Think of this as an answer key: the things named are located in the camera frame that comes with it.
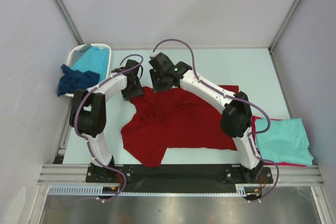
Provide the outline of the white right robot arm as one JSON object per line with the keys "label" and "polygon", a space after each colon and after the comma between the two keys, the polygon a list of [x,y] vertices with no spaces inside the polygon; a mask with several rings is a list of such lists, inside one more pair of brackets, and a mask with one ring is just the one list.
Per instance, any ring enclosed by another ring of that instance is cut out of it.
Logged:
{"label": "white right robot arm", "polygon": [[188,64],[182,61],[174,64],[161,52],[152,52],[149,64],[152,66],[150,76],[155,92],[180,88],[203,99],[221,114],[220,128],[236,145],[243,179],[249,183],[259,179],[264,162],[249,138],[252,133],[252,112],[248,96],[243,92],[233,93],[220,88]]}

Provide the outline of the red t shirt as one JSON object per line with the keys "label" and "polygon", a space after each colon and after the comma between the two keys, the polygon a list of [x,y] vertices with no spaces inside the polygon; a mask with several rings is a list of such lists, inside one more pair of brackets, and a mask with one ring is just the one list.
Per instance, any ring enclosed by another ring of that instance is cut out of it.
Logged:
{"label": "red t shirt", "polygon": [[154,168],[168,148],[237,148],[220,127],[222,115],[198,96],[179,88],[144,94],[130,102],[136,113],[121,129],[123,147],[143,165]]}

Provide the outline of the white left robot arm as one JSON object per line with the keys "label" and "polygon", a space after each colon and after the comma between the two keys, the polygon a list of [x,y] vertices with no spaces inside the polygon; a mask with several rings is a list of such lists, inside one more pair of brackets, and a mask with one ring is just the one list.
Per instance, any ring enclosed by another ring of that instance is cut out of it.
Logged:
{"label": "white left robot arm", "polygon": [[112,70],[102,82],[88,89],[78,89],[73,95],[69,124],[82,138],[91,156],[91,164],[98,166],[98,176],[105,182],[115,178],[116,168],[110,153],[104,128],[107,123],[106,103],[116,94],[125,100],[141,96],[143,88],[142,61],[129,58],[122,60],[124,66]]}

